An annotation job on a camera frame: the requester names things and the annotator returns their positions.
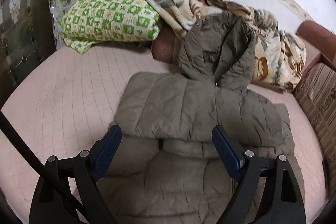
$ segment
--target metal screw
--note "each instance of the metal screw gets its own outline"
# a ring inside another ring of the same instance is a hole
[[[88,152],[87,150],[83,150],[82,152],[79,153],[79,155],[80,155],[82,158],[85,158],[88,154],[89,154],[89,152]]]
[[[279,155],[279,160],[286,161],[287,158],[285,155]]]
[[[248,157],[253,157],[253,156],[254,156],[254,153],[253,153],[253,151],[251,151],[251,150],[246,150],[246,151],[245,151],[245,155],[248,156]]]
[[[55,159],[56,159],[55,156],[50,156],[50,157],[48,158],[48,162],[53,162]]]

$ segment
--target gray puffer jacket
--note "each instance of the gray puffer jacket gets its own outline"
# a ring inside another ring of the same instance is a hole
[[[181,74],[140,72],[115,115],[124,135],[98,187],[120,224],[215,223],[236,188],[211,141],[220,124],[259,156],[289,159],[303,178],[284,105],[247,89],[256,39],[229,12],[196,22],[179,54]],[[261,179],[248,221],[262,196]]]

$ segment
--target pillowcase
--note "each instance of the pillowcase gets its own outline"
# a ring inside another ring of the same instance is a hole
[[[78,0],[63,16],[65,44],[83,54],[93,44],[153,41],[159,14],[146,0]]]

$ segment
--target sofa armrest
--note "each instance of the sofa armrest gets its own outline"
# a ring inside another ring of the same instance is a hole
[[[336,192],[336,72],[324,63],[315,65],[298,84],[294,96],[328,161],[331,197]]]
[[[316,47],[336,65],[336,35],[314,21],[306,20],[299,26],[297,35]]]

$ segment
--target mattress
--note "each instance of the mattress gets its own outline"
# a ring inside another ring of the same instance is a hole
[[[104,136],[129,78],[139,71],[178,72],[179,68],[154,60],[150,49],[144,47],[100,45],[83,55],[62,47],[19,85],[2,111],[42,163],[50,155],[74,157]],[[288,108],[310,220],[325,202],[317,137],[292,94],[279,95],[255,85],[250,88]],[[1,189],[9,205],[27,221],[39,176],[3,134],[0,158]],[[70,187],[74,192],[73,179]]]

